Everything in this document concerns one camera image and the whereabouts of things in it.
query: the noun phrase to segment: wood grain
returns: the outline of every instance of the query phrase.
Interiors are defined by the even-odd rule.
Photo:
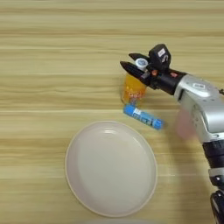
[[[64,172],[72,137],[101,120],[139,131],[156,155],[157,190],[131,219],[212,223],[207,161],[175,134],[179,105],[148,89],[142,108],[165,120],[159,132],[124,115],[119,60],[166,43],[173,68],[224,88],[223,23],[223,1],[0,0],[0,223],[103,219]]]

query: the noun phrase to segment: white plate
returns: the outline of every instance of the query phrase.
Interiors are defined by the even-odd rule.
[[[89,210],[122,217],[137,212],[151,198],[157,163],[151,147],[132,128],[119,122],[96,122],[70,143],[66,177]]]

